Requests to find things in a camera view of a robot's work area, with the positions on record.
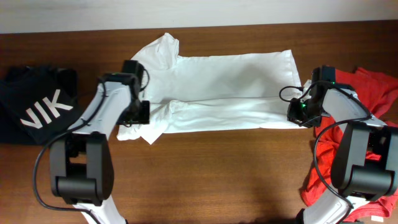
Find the white printed t-shirt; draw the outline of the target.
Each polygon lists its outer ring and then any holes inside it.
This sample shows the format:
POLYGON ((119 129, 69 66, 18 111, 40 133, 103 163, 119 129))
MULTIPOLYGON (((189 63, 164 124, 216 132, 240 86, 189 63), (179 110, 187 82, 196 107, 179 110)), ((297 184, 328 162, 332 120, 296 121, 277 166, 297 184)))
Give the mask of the white printed t-shirt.
POLYGON ((294 129, 288 99, 299 96, 291 50, 262 54, 183 57, 166 33, 134 55, 149 72, 141 98, 148 124, 120 126, 120 141, 155 142, 163 134, 235 129, 294 129))

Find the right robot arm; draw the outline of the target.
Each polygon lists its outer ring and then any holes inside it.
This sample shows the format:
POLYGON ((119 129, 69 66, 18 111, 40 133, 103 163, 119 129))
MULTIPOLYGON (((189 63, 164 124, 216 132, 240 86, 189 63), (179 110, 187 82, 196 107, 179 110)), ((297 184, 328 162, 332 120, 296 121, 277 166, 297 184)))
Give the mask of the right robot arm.
POLYGON ((324 117, 334 123, 325 134, 339 128, 343 137, 331 165, 327 182, 313 159, 317 176, 326 191, 314 205, 298 212, 295 222, 344 223, 354 211, 397 191, 397 128, 376 118, 360 101, 356 90, 338 82, 336 70, 323 65, 298 88, 302 95, 290 99, 288 121, 300 127, 319 127, 324 117))

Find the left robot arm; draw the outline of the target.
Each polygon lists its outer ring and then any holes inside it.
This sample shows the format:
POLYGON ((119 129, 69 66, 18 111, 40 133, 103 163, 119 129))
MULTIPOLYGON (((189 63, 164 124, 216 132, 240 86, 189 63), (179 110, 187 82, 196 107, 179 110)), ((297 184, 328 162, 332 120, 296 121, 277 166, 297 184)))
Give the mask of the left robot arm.
POLYGON ((81 117, 49 147, 50 186, 56 197, 88 223, 126 223, 111 196, 114 169, 108 146, 116 125, 149 124, 150 103, 140 100, 149 74, 136 60, 99 80, 81 117))

